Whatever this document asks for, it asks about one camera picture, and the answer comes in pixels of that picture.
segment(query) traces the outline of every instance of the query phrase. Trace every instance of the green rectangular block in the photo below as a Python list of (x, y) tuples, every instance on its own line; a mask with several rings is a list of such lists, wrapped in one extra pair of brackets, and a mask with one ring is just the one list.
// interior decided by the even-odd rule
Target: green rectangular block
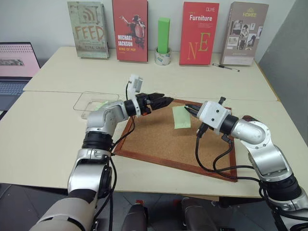
[(158, 20), (158, 53), (168, 53), (170, 18), (159, 18)]

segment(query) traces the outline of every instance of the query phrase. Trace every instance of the desk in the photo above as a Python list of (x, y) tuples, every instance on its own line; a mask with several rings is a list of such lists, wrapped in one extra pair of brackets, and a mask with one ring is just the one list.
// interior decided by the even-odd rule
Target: desk
[[(86, 120), (73, 110), (79, 96), (79, 93), (63, 92), (22, 94), (0, 121), (0, 182), (66, 188), (86, 128)], [(308, 192), (308, 147), (282, 104), (227, 100), (224, 105), (232, 107), (232, 113), (238, 117), (252, 115), (268, 125), (273, 142), (282, 149), (300, 185)], [(122, 122), (117, 127), (115, 140), (125, 124)], [(238, 140), (235, 149), (237, 164), (250, 164), (247, 150)], [(118, 191), (258, 196), (255, 182), (232, 183), (121, 156), (115, 156), (114, 162)], [(238, 170), (238, 175), (256, 177), (250, 169)]]
[[(275, 101), (277, 97), (254, 62), (251, 67), (237, 67), (240, 72), (216, 66), (180, 66), (179, 53), (172, 54), (168, 66), (154, 63), (149, 51), (148, 63), (116, 60), (110, 50), (109, 60), (80, 59), (75, 47), (61, 47), (26, 85), (26, 91), (122, 93), (131, 73), (143, 79), (142, 91), (161, 92), (171, 97), (219, 98)], [(213, 54), (212, 62), (219, 62)]]

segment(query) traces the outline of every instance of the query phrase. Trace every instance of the brown cork board with wooden frame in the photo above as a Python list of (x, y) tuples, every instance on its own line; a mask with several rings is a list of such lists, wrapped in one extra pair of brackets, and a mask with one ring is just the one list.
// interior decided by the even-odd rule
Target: brown cork board with wooden frame
[[(217, 173), (204, 171), (195, 159), (196, 132), (201, 122), (191, 116), (191, 127), (174, 129), (172, 107), (187, 103), (201, 106), (201, 103), (174, 100), (169, 106), (152, 111), (151, 114), (135, 118), (135, 130), (123, 139), (116, 147), (115, 154), (141, 161), (173, 167), (201, 175), (236, 182), (237, 180), (222, 177)], [(130, 118), (122, 135), (132, 126)], [(214, 131), (208, 130), (199, 143), (201, 163), (213, 169), (214, 159), (229, 149), (229, 144)], [(235, 166), (235, 149), (221, 158), (217, 169)], [(226, 175), (237, 177), (236, 169), (224, 171)]]

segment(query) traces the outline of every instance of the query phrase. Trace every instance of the book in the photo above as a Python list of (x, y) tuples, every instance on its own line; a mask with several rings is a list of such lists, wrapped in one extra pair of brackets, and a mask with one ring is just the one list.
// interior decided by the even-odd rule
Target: book
[(118, 60), (148, 61), (147, 0), (113, 0), (115, 45)]
[(98, 1), (67, 2), (78, 57), (108, 58), (103, 5)]
[(268, 8), (260, 3), (231, 4), (221, 64), (252, 64)]
[(219, 3), (184, 2), (180, 64), (209, 65)]

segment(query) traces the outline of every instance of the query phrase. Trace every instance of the transparent container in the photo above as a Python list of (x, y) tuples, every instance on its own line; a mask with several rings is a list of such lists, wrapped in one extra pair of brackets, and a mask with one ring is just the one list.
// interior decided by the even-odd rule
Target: transparent container
[(82, 119), (87, 119), (90, 112), (98, 110), (105, 103), (117, 100), (119, 100), (118, 94), (85, 91), (80, 95), (73, 109), (79, 112)]

